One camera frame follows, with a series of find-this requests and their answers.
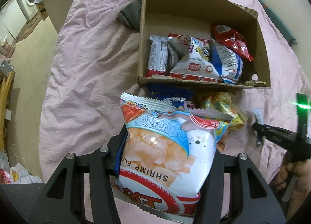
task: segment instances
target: open cardboard box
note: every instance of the open cardboard box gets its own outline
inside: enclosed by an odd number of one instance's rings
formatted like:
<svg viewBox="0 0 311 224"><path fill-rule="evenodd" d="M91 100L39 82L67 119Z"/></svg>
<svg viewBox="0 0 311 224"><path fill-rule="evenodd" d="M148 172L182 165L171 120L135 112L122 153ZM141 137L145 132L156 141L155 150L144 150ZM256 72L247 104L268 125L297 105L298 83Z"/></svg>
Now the open cardboard box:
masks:
<svg viewBox="0 0 311 224"><path fill-rule="evenodd" d="M142 0L140 23L138 82L188 85L196 89L206 88L270 88L270 70L266 46L257 21L258 13L228 0ZM239 84L190 81L170 76L145 77L151 47L150 35L168 36L169 33L211 39L210 24L227 25L237 30L245 39L254 62L244 60L240 82L258 80L266 82L263 87Z"/></svg>

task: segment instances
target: yellow snack bag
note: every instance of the yellow snack bag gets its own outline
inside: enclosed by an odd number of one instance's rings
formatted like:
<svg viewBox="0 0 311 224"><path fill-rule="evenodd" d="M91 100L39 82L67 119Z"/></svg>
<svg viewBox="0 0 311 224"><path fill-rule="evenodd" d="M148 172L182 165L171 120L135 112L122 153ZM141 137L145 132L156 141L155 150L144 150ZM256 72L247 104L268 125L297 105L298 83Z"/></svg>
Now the yellow snack bag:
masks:
<svg viewBox="0 0 311 224"><path fill-rule="evenodd" d="M228 92L216 92L210 95L205 95L201 108L212 108L222 113L233 117L228 131L233 131L244 126L243 121L238 115L237 111L231 107L232 101Z"/></svg>

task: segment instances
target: green light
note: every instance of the green light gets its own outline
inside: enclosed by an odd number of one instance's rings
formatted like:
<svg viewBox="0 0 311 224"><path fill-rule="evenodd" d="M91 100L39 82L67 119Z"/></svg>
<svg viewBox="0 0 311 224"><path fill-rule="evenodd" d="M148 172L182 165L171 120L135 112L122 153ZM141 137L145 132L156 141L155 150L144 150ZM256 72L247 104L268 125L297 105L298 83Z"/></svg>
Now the green light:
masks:
<svg viewBox="0 0 311 224"><path fill-rule="evenodd" d="M292 104L294 104L296 106L299 106L302 109L309 109L309 110L311 110L311 106L309 106L309 105L302 105L302 104L298 104L296 102L292 102Z"/></svg>

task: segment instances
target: black mount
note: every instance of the black mount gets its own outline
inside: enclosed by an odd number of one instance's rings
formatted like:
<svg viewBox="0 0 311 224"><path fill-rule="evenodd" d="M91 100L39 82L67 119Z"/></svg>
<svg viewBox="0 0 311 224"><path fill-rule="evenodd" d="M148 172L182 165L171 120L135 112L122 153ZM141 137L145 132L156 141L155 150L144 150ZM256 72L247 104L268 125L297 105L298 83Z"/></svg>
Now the black mount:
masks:
<svg viewBox="0 0 311 224"><path fill-rule="evenodd" d="M92 223L85 218L85 173L90 173L94 223L121 224L109 176L119 175L120 161L127 136L124 125L120 134L112 137L107 146L102 146L88 155L67 154L36 201L30 224ZM230 209L228 216L221 220L224 173L230 173ZM286 223L272 190L244 153L233 157L216 151L201 195L194 224Z"/></svg>
<svg viewBox="0 0 311 224"><path fill-rule="evenodd" d="M297 93L296 96L297 103L308 104L306 95ZM289 151L292 163L311 159L311 139L307 137L308 109L297 106L297 114L297 133L257 122L253 124L253 129L257 132L258 143L262 143L266 137L269 141Z"/></svg>

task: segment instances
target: white cabinet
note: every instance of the white cabinet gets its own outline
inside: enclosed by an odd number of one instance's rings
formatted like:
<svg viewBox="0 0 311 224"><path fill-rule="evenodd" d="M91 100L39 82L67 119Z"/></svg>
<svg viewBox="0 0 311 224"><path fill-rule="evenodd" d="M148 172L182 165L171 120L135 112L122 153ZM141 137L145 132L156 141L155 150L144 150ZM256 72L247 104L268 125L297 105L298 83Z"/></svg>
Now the white cabinet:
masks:
<svg viewBox="0 0 311 224"><path fill-rule="evenodd" d="M43 2L55 30L59 33L73 0L35 0L35 4L40 2Z"/></svg>
<svg viewBox="0 0 311 224"><path fill-rule="evenodd" d="M0 10L0 17L6 28L16 38L27 20L16 0L9 0Z"/></svg>
<svg viewBox="0 0 311 224"><path fill-rule="evenodd" d="M4 38L6 38L6 41L12 45L12 42L14 40L14 38L12 37L12 35L10 34L10 32L8 31L8 29L6 28L6 26L4 25L3 21L2 21L2 17L0 17L0 44L1 42L4 40Z"/></svg>

